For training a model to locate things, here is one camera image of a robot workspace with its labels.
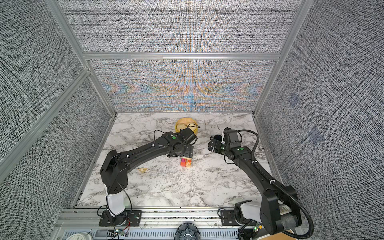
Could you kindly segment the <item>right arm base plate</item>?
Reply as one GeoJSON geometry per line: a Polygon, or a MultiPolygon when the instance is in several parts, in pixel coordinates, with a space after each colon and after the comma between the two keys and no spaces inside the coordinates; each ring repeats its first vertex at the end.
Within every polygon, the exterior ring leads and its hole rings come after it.
{"type": "Polygon", "coordinates": [[[237,221],[234,210],[220,209],[219,216],[222,222],[222,226],[224,227],[242,226],[242,224],[237,221]]]}

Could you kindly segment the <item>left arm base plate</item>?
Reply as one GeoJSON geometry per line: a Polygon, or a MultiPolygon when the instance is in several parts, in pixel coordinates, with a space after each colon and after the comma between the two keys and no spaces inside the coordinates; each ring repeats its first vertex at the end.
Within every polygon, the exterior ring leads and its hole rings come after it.
{"type": "Polygon", "coordinates": [[[99,227],[138,227],[142,218],[141,210],[132,210],[127,216],[126,212],[113,217],[108,210],[104,210],[99,221],[99,227]]]}

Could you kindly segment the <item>orange wood block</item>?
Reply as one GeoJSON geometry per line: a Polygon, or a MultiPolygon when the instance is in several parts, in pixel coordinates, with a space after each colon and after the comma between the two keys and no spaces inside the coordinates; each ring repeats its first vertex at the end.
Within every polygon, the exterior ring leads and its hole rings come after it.
{"type": "Polygon", "coordinates": [[[188,160],[182,158],[182,159],[181,159],[181,163],[180,163],[181,167],[186,167],[187,162],[188,162],[188,160]]]}

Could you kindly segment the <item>plain natural wood block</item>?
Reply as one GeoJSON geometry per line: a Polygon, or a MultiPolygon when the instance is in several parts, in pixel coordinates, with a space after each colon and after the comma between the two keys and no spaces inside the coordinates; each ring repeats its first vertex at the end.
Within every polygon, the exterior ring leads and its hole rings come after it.
{"type": "Polygon", "coordinates": [[[190,168],[192,166],[192,160],[186,160],[186,168],[190,168]]]}

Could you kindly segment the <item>long natural wood block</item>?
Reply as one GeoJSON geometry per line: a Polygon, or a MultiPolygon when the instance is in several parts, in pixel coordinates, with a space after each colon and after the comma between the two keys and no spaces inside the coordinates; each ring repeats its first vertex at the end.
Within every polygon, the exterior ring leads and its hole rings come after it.
{"type": "Polygon", "coordinates": [[[192,160],[193,158],[192,157],[180,157],[181,159],[185,159],[185,160],[192,160]]]}

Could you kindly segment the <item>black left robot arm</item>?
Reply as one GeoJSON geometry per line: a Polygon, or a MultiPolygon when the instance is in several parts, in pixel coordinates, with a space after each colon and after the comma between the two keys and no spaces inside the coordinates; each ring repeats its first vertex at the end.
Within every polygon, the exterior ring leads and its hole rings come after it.
{"type": "Polygon", "coordinates": [[[106,190],[106,210],[100,215],[100,227],[127,225],[132,210],[127,211],[124,198],[128,196],[128,173],[140,165],[160,156],[190,158],[193,156],[196,134],[189,128],[179,133],[165,132],[152,142],[136,149],[110,151],[100,169],[106,190]]]}

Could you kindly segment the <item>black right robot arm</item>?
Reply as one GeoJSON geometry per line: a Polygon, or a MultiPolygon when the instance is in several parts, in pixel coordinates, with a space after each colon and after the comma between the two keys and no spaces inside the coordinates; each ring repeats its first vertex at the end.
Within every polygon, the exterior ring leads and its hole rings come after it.
{"type": "Polygon", "coordinates": [[[256,136],[256,142],[252,149],[242,146],[239,139],[242,130],[225,128],[222,135],[210,138],[209,151],[223,155],[233,164],[239,167],[251,179],[262,195],[260,205],[256,205],[256,211],[251,212],[244,208],[251,204],[240,202],[237,209],[238,222],[259,222],[270,234],[283,233],[294,239],[309,239],[314,233],[314,223],[309,212],[299,202],[297,192],[292,186],[284,186],[269,174],[255,157],[260,137],[256,136]]]}

